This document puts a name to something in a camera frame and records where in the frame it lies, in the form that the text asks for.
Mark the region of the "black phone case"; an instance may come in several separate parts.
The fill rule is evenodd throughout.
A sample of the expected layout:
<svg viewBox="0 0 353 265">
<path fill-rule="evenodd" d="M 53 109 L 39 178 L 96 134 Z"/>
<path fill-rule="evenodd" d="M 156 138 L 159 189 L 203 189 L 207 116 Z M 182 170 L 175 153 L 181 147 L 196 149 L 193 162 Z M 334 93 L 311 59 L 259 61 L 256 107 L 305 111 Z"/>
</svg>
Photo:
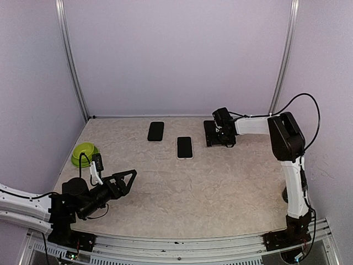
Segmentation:
<svg viewBox="0 0 353 265">
<path fill-rule="evenodd" d="M 206 137 L 206 146 L 222 146 L 223 143 L 219 140 L 218 132 L 216 131 L 216 125 L 213 120 L 204 121 L 205 137 Z"/>
<path fill-rule="evenodd" d="M 164 133 L 164 122 L 153 121 L 150 123 L 147 140 L 148 141 L 162 141 Z"/>
</svg>

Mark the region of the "pink phone case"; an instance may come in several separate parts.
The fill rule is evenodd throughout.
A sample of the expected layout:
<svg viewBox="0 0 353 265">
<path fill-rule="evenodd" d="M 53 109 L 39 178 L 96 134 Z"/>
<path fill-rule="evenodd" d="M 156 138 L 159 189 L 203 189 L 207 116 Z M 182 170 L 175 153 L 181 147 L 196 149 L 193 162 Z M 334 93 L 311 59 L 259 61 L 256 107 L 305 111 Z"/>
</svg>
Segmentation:
<svg viewBox="0 0 353 265">
<path fill-rule="evenodd" d="M 190 160 L 194 157 L 192 138 L 190 136 L 181 136 L 176 139 L 176 156 L 180 160 Z"/>
</svg>

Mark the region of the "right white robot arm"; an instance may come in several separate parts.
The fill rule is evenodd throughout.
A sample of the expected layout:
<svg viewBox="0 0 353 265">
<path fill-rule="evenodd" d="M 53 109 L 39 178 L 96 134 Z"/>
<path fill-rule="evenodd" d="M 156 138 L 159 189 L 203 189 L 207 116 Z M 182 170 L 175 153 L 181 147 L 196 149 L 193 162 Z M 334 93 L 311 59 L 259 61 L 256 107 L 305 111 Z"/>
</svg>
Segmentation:
<svg viewBox="0 0 353 265">
<path fill-rule="evenodd" d="M 308 200 L 308 184 L 304 169 L 304 155 L 313 142 L 306 143 L 304 134 L 291 112 L 283 107 L 276 113 L 245 115 L 230 112 L 226 107 L 212 113 L 217 141 L 232 148 L 240 135 L 268 135 L 274 157 L 281 163 L 286 183 L 288 208 L 287 228 L 282 240 L 294 245 L 303 234 L 314 216 Z"/>
</svg>

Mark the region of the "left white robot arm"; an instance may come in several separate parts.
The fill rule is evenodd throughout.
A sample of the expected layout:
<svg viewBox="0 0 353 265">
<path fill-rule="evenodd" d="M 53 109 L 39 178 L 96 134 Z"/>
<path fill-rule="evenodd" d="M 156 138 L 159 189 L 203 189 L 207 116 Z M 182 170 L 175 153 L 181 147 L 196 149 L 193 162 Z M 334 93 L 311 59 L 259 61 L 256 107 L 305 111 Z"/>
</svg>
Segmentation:
<svg viewBox="0 0 353 265">
<path fill-rule="evenodd" d="M 62 184 L 61 192 L 42 195 L 1 185 L 1 218 L 49 234 L 49 241 L 67 246 L 78 241 L 79 233 L 71 224 L 93 220 L 98 209 L 108 209 L 108 202 L 129 194 L 137 171 L 101 175 L 104 167 L 99 153 L 88 158 L 90 181 L 82 176 Z"/>
</svg>

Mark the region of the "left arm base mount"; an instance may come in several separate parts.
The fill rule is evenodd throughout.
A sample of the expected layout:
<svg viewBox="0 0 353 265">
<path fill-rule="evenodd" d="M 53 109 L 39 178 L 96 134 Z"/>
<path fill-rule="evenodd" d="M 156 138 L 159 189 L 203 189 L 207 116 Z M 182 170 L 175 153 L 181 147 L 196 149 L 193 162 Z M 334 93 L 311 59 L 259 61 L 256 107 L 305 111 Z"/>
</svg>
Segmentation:
<svg viewBox="0 0 353 265">
<path fill-rule="evenodd" d="M 52 224 L 52 231 L 48 241 L 60 246 L 74 248 L 79 251 L 92 252 L 96 236 L 87 232 L 80 232 L 71 229 L 70 224 Z"/>
</svg>

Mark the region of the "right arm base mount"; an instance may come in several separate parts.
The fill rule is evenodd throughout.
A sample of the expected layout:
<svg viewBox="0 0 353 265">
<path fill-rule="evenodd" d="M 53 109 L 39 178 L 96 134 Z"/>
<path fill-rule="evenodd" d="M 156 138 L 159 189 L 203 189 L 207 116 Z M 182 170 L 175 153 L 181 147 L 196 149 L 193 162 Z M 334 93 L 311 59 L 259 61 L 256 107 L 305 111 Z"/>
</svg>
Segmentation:
<svg viewBox="0 0 353 265">
<path fill-rule="evenodd" d="M 270 231 L 263 234 L 266 250 L 274 251 L 309 242 L 312 239 L 308 229 L 311 219 L 310 213 L 299 219 L 287 215 L 287 227 L 284 230 Z"/>
</svg>

